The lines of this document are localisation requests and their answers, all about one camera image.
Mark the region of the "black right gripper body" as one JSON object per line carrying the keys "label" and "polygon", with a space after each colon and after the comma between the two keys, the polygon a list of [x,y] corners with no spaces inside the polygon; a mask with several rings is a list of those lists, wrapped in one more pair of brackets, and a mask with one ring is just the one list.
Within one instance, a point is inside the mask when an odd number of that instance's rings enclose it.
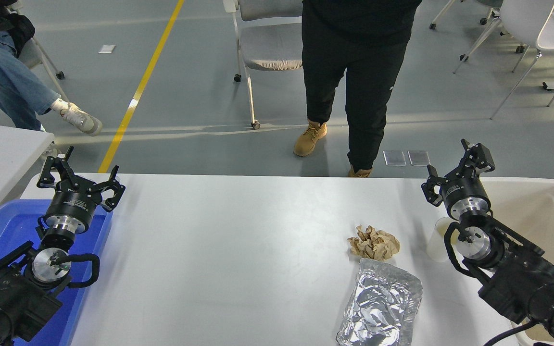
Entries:
{"label": "black right gripper body", "polygon": [[474,199],[481,202],[482,208],[490,208],[491,203],[483,184],[479,179],[477,169],[453,170],[438,184],[441,203],[445,208],[452,208],[457,202]]}

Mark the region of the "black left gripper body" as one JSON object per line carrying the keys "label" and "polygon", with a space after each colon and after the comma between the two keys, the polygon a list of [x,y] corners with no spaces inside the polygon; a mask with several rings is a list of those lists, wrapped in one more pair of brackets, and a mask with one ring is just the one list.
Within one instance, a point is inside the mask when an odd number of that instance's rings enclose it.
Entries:
{"label": "black left gripper body", "polygon": [[95,209],[101,203],[101,194],[97,191],[52,188],[55,195],[45,214],[46,225],[90,226]]}

